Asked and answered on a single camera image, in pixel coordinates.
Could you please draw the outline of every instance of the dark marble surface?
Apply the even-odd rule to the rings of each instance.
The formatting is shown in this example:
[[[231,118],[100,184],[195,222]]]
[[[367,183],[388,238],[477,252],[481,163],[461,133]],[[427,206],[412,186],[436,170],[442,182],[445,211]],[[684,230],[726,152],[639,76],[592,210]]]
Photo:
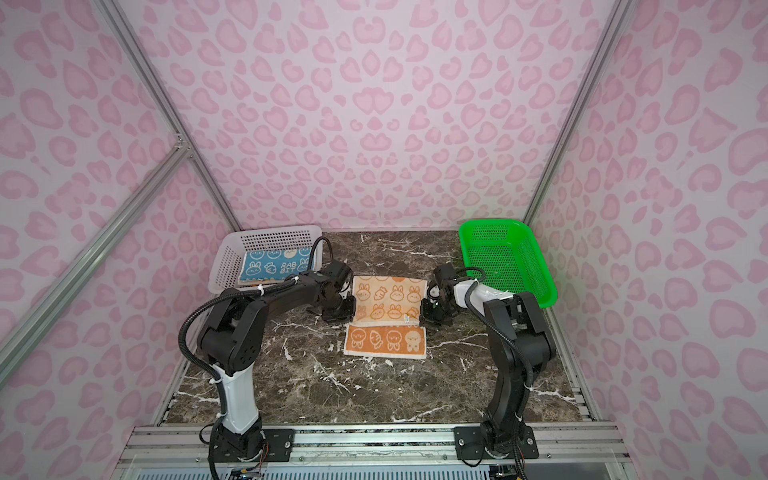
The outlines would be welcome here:
[[[359,275],[428,278],[440,263],[462,265],[456,232],[328,233],[335,257]],[[253,371],[265,423],[477,422],[496,380],[485,327],[470,315],[453,326],[427,325],[425,360],[343,355],[343,326],[304,309],[272,320]],[[191,366],[169,423],[208,423],[215,388]],[[559,359],[535,383],[529,422],[581,420]]]

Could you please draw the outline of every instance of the green plastic basket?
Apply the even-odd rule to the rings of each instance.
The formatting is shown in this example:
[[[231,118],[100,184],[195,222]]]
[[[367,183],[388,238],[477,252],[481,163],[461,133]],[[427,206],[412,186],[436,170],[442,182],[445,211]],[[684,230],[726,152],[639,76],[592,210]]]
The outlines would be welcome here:
[[[544,309],[558,300],[544,256],[525,223],[509,219],[470,220],[458,229],[465,266],[479,266],[483,282],[497,290],[531,292]]]

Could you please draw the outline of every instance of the white arm segment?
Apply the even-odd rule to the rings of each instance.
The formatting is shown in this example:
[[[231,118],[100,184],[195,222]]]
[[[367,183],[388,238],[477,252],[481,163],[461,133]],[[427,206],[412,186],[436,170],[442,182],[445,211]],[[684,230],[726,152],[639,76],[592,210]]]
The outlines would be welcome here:
[[[227,395],[227,414],[221,424],[234,433],[243,433],[259,419],[259,409],[253,397],[253,364],[229,376],[217,365],[211,365],[221,375]]]
[[[467,308],[467,304],[464,301],[464,295],[466,295],[467,290],[469,290],[469,287],[474,282],[475,282],[474,280],[464,280],[463,282],[457,283],[453,287],[453,297],[456,299],[456,304],[461,308]],[[494,298],[503,300],[505,298],[509,298],[514,295],[515,294],[512,292],[502,292],[501,290],[496,290],[495,288],[491,288],[490,286],[486,286],[480,283],[472,291],[472,295],[469,297],[469,301],[472,302],[472,305],[481,314],[485,315],[485,312],[482,306],[484,302],[487,302],[488,300],[493,300]]]

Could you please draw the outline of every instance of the pink leopard print wall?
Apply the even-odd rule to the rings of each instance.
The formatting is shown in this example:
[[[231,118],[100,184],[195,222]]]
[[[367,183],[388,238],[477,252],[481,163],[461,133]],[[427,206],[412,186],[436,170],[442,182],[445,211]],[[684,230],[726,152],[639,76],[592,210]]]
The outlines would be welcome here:
[[[611,0],[121,2],[247,227],[522,217]]]
[[[768,477],[768,4],[644,0],[535,232],[653,480]]]
[[[227,227],[182,165],[0,392],[0,477],[109,478],[180,362]]]
[[[170,150],[88,0],[0,5],[0,344]]]

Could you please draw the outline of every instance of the wire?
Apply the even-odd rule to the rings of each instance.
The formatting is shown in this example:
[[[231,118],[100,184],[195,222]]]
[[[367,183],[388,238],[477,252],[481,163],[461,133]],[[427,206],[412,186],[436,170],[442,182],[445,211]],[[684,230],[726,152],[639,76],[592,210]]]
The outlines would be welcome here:
[[[464,450],[466,447],[467,447],[467,445],[464,445],[464,446],[462,447],[462,451],[463,451],[463,450]],[[464,462],[464,465],[467,465],[467,466],[468,466],[468,467],[470,467],[470,468],[476,468],[476,467],[479,467],[479,466],[480,466],[480,464],[482,463],[482,457],[483,457],[483,455],[484,455],[484,454],[485,454],[485,439],[483,439],[483,441],[482,441],[482,448],[480,449],[480,458],[478,458],[478,461],[477,461],[477,463],[475,463],[475,464],[469,463],[469,462],[467,462],[466,460],[464,460],[463,458],[462,458],[462,462]]]
[[[262,448],[262,452],[261,453],[262,453],[261,459],[259,460],[259,473],[261,473],[261,464],[264,463],[264,459],[266,457],[270,456],[270,443],[269,442],[264,442],[264,447]]]
[[[458,275],[460,273],[466,273],[466,272],[468,272],[470,270],[473,271],[473,272],[479,272],[480,273],[480,277],[477,279],[477,281],[479,281],[479,282],[482,282],[486,278],[488,278],[488,275],[486,275],[485,270],[483,270],[479,266],[465,266],[463,268],[460,268],[460,269],[456,270],[456,274]]]
[[[216,471],[216,464],[214,463],[214,435],[218,433],[223,420],[223,416],[216,419],[214,427],[210,430],[210,443],[208,443],[208,468],[210,470],[210,477],[213,480],[220,480],[219,472]]]
[[[328,240],[328,237],[317,237],[315,239],[315,243],[312,244],[312,249],[310,250],[310,258],[309,258],[310,261],[306,265],[307,270],[313,269],[313,263],[315,260],[315,249],[322,241],[326,242],[326,245],[328,246],[328,255],[331,257],[331,260],[333,260],[333,247],[331,246],[331,241]],[[321,265],[323,264],[323,259],[320,259],[320,264]]]
[[[200,431],[197,433],[197,437],[200,439],[200,443],[208,445],[209,442],[206,442],[206,440],[203,438],[203,430],[207,429],[208,427],[214,426],[214,423],[216,423],[216,422],[209,423],[208,425],[206,425],[202,429],[200,429]]]
[[[203,312],[208,310],[214,305],[217,305],[218,303],[222,303],[227,300],[231,300],[233,298],[238,298],[242,296],[256,296],[256,295],[266,295],[269,293],[276,293],[280,292],[284,289],[287,289],[288,287],[291,287],[296,284],[296,280],[294,278],[291,278],[290,280],[286,280],[282,283],[277,283],[275,285],[270,285],[267,288],[263,290],[238,290],[236,292],[232,293],[225,293],[224,295],[218,296],[212,300],[208,300],[206,303],[203,303],[199,307],[197,307],[188,317],[186,320],[184,320],[184,323],[181,324],[181,328],[179,329],[179,350],[181,351],[181,355],[184,356],[187,360],[190,361],[190,363],[193,363],[198,368],[202,369],[205,373],[212,376],[214,378],[215,384],[216,384],[216,390],[219,395],[219,403],[220,403],[220,414],[219,417],[216,419],[216,422],[213,423],[213,428],[210,430],[210,441],[208,442],[208,467],[210,468],[210,476],[213,480],[220,480],[218,473],[216,472],[216,466],[214,464],[214,435],[217,434],[217,430],[219,427],[221,427],[221,422],[223,421],[224,416],[227,414],[227,394],[224,392],[224,385],[223,382],[221,382],[221,375],[219,372],[217,372],[212,366],[205,363],[203,360],[198,359],[189,349],[189,346],[187,346],[187,332],[190,329],[190,326],[192,325],[192,322],[195,321],[197,317],[199,317]],[[203,440],[203,430],[201,429],[199,432],[200,440],[202,443],[205,443]]]
[[[499,338],[501,338],[504,343],[506,343],[509,348],[512,350],[512,352],[520,359],[520,362],[523,364],[523,370],[525,371],[525,380],[523,382],[523,386],[525,389],[523,390],[523,396],[520,400],[520,405],[518,406],[516,416],[519,419],[517,423],[515,423],[515,426],[513,427],[513,436],[512,438],[517,439],[520,425],[522,424],[522,418],[523,413],[525,412],[525,405],[528,403],[528,396],[531,395],[531,388],[533,387],[533,367],[531,366],[531,362],[528,361],[528,358],[526,358],[525,355],[520,351],[518,346],[515,344],[515,342],[512,341],[506,334],[504,334],[501,330],[498,329],[496,325],[489,322],[485,316],[483,316],[476,308],[472,305],[472,301],[470,301],[470,296],[472,295],[472,292],[477,288],[477,286],[480,284],[478,280],[475,280],[472,285],[469,286],[467,289],[467,293],[464,295],[464,303],[466,304],[467,308],[470,312],[472,312],[476,317],[480,319],[481,322],[485,324],[486,327],[488,327],[493,333],[498,335]],[[512,449],[512,454],[515,457],[515,467],[518,470],[518,477],[520,477],[521,480],[528,480],[528,477],[525,476],[525,466],[522,463],[521,459],[521,453],[519,449]]]

